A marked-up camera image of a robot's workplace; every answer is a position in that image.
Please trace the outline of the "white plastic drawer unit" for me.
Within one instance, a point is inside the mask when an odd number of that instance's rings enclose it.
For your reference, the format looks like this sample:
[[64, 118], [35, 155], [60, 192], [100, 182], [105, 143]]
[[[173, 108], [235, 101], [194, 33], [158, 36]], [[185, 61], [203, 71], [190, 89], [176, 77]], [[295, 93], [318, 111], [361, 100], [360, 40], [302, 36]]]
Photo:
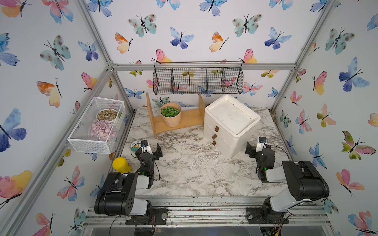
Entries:
[[203, 134], [224, 157], [232, 158], [246, 147], [260, 120], [259, 114], [225, 94], [205, 108]]

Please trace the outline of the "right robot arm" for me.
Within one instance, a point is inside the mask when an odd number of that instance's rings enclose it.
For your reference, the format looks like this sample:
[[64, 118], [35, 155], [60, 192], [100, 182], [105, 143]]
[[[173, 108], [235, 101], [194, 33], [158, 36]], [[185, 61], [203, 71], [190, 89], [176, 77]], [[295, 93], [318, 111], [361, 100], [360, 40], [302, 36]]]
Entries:
[[269, 213], [284, 213], [300, 203], [314, 202], [329, 196], [329, 186], [310, 161], [283, 161], [275, 167], [275, 152], [265, 141], [256, 146], [246, 143], [250, 158], [257, 162], [256, 174], [262, 183], [285, 183], [287, 188], [264, 201], [262, 209]]

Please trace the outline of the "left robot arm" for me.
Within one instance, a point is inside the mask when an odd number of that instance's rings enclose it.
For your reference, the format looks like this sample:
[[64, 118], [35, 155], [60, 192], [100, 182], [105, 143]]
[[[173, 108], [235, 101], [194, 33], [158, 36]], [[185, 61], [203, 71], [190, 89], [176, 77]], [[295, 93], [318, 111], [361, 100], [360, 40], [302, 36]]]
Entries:
[[161, 175], [156, 161], [163, 157], [159, 144], [151, 150], [149, 142], [142, 140], [131, 146], [131, 155], [140, 167], [133, 172], [124, 157], [113, 161], [114, 172], [106, 177], [94, 204], [94, 212], [103, 215], [145, 216], [151, 204], [136, 198], [138, 190], [150, 189]]

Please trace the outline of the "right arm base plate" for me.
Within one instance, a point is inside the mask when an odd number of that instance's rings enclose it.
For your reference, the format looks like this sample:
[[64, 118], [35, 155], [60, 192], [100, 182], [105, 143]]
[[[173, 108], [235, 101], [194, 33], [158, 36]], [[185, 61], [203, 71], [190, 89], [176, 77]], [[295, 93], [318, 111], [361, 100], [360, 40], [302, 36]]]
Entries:
[[249, 224], [287, 224], [284, 212], [275, 212], [262, 207], [246, 208], [246, 219]]

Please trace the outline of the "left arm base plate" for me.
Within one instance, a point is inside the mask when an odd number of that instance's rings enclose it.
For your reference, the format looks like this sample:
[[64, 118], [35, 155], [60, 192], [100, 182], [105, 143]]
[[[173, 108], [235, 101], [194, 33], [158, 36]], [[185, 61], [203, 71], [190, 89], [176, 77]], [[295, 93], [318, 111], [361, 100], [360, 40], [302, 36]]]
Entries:
[[127, 219], [126, 225], [150, 225], [159, 226], [166, 225], [168, 218], [168, 209], [166, 208], [148, 208], [145, 215], [131, 215], [130, 219]]

